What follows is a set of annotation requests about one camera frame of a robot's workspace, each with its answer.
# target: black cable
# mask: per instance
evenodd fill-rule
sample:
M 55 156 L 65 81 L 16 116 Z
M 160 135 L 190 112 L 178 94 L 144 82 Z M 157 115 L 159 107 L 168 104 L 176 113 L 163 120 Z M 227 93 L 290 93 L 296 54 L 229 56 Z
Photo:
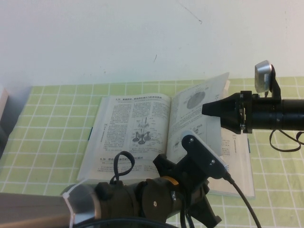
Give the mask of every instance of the black cable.
M 248 210 L 250 211 L 250 214 L 251 214 L 253 220 L 256 223 L 256 227 L 257 228 L 262 228 L 259 220 L 257 219 L 257 216 L 256 216 L 255 212 L 253 211 L 252 207 L 250 206 L 250 203 L 248 202 L 248 200 L 246 199 L 245 195 L 243 194 L 243 192 L 241 191 L 241 189 L 238 187 L 238 185 L 234 182 L 234 180 L 232 179 L 230 173 L 226 172 L 226 175 L 223 178 L 225 180 L 227 180 L 230 184 L 232 184 L 233 187 L 237 190 L 237 192 L 239 193 L 239 195 L 243 199 L 244 203 L 246 204 Z
M 270 136 L 269 136 L 269 143 L 270 143 L 270 146 L 275 149 L 276 151 L 280 151 L 280 152 L 295 152 L 295 151 L 298 151 L 299 149 L 301 149 L 301 144 L 304 145 L 302 142 L 299 141 L 299 138 L 301 136 L 301 134 L 303 132 L 298 132 L 298 134 L 296 135 L 296 138 L 293 138 L 291 137 L 290 135 L 286 134 L 285 132 L 283 132 L 282 130 L 279 130 L 280 133 L 282 133 L 283 135 L 285 135 L 286 137 L 288 137 L 289 139 L 295 141 L 296 143 L 299 144 L 299 146 L 297 148 L 294 148 L 294 149 L 288 149 L 288 150 L 283 150 L 283 149 L 279 149 L 277 147 L 275 147 L 272 143 L 271 143 L 271 139 L 272 139 L 272 135 L 274 134 L 276 130 L 273 130 L 271 133 L 270 133 Z
M 186 226 L 186 219 L 185 219 L 185 215 L 186 215 L 186 200 L 185 200 L 184 196 L 181 193 L 179 193 L 179 192 L 176 192 L 176 196 L 181 200 L 180 227 L 181 228 L 187 228 L 187 226 Z
M 192 218 L 191 218 L 191 216 L 188 214 L 187 211 L 186 211 L 186 219 L 187 219 L 187 221 L 188 221 L 189 228 L 195 228 L 195 227 L 194 227 L 194 223 L 193 223 L 193 221 L 192 221 Z
M 129 168 L 127 171 L 124 171 L 121 173 L 118 172 L 118 161 L 119 161 L 120 155 L 126 156 L 129 159 L 129 161 L 131 162 L 131 168 Z M 116 178 L 116 181 L 119 181 L 120 176 L 127 175 L 129 172 L 131 172 L 134 164 L 135 164 L 135 159 L 131 153 L 129 153 L 128 151 L 121 151 L 120 153 L 118 153 L 114 158 L 114 176 L 110 180 L 110 184 L 114 184 L 114 178 Z
M 109 226 L 114 223 L 135 223 L 135 224 L 141 224 L 146 225 L 150 227 L 157 227 L 157 228 L 177 228 L 173 225 L 167 224 L 167 223 L 161 223 L 154 220 L 150 220 L 147 218 L 141 218 L 141 217 L 125 217 L 125 218 L 111 218 L 111 219 L 97 219 L 91 222 L 86 222 L 80 225 L 73 226 L 74 228 L 86 228 L 90 226 Z

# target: green grid mat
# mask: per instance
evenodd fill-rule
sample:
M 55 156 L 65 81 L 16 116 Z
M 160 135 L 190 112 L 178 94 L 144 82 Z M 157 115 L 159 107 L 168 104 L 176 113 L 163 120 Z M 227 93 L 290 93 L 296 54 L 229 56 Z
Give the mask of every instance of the green grid mat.
M 254 91 L 253 79 L 231 79 L 229 93 Z M 160 92 L 174 95 L 201 80 L 33 87 L 0 160 L 2 192 L 59 195 L 76 182 L 101 99 Z M 279 78 L 282 97 L 304 98 L 304 77 Z M 269 131 L 248 135 L 256 199 L 249 200 L 264 228 L 304 227 L 304 150 L 274 151 Z M 292 148 L 275 134 L 273 143 Z M 240 198 L 208 194 L 219 227 L 256 227 Z M 179 217 L 168 222 L 180 226 Z M 196 227 L 202 227 L 194 221 Z

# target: open book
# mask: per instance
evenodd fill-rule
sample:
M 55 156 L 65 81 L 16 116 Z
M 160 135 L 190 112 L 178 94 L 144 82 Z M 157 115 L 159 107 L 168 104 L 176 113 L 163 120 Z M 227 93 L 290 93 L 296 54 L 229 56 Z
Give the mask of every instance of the open book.
M 133 170 L 120 180 L 130 184 L 159 177 L 153 160 L 160 153 L 177 163 L 187 153 L 181 132 L 193 130 L 228 164 L 229 172 L 246 196 L 254 196 L 246 135 L 221 129 L 218 117 L 201 114 L 204 103 L 222 99 L 228 73 L 185 89 L 170 98 L 164 94 L 109 96 L 102 100 L 77 180 L 109 181 L 113 160 L 128 151 L 135 157 Z M 131 167 L 120 157 L 119 172 Z M 209 178 L 210 191 L 237 195 L 230 184 Z

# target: circular diagram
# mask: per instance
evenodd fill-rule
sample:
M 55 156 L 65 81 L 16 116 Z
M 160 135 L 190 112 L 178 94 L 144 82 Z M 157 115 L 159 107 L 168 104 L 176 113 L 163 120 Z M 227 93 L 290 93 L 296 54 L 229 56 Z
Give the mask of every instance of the circular diagram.
M 188 100 L 187 108 L 188 109 L 195 108 L 196 106 L 198 106 L 202 102 L 202 100 L 204 99 L 204 97 L 205 97 L 205 92 L 198 92 L 198 93 L 196 93 L 195 95 L 193 95 Z

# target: black strap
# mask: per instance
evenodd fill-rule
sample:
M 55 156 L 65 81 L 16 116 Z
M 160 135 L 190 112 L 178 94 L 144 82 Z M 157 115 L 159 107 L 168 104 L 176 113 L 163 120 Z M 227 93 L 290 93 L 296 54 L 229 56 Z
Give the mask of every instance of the black strap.
M 298 151 L 299 149 L 301 149 L 301 144 L 304 145 L 302 142 L 299 141 L 299 137 L 301 136 L 302 133 L 304 132 L 299 132 L 298 134 L 296 134 L 296 137 L 293 138 L 291 137 L 290 135 L 286 134 L 285 132 L 283 132 L 282 130 L 279 130 L 280 133 L 282 133 L 283 135 L 285 135 L 286 137 L 290 138 L 291 140 L 295 141 L 296 143 L 299 144 L 299 146 L 297 148 L 294 148 L 294 149 L 288 149 L 288 150 L 282 150 L 282 149 L 279 149 L 279 148 L 276 148 L 272 143 L 271 143 L 271 139 L 272 139 L 272 135 L 274 134 L 276 130 L 273 130 L 269 136 L 269 143 L 270 143 L 270 146 L 272 148 L 274 148 L 276 151 L 280 151 L 280 152 L 295 152 L 295 151 Z
M 303 133 L 304 133 L 304 132 L 298 132 L 298 133 L 296 134 L 296 136 L 295 136 L 295 138 L 296 138 L 296 140 L 298 141 L 298 143 L 300 143 L 300 144 L 302 144 L 302 145 L 304 145 L 304 143 L 301 142 L 301 141 L 299 141 L 299 138 L 300 138 L 301 134 L 303 134 Z
M 121 173 L 118 172 L 118 161 L 119 161 L 120 155 L 127 157 L 127 159 L 129 159 L 129 161 L 131 162 L 131 168 L 129 168 L 127 171 L 124 171 Z M 131 172 L 134 164 L 135 164 L 135 159 L 131 153 L 129 153 L 127 151 L 121 151 L 120 153 L 118 153 L 114 158 L 114 176 L 110 180 L 110 184 L 114 184 L 114 178 L 116 178 L 116 181 L 119 181 L 120 176 L 127 175 L 129 172 Z

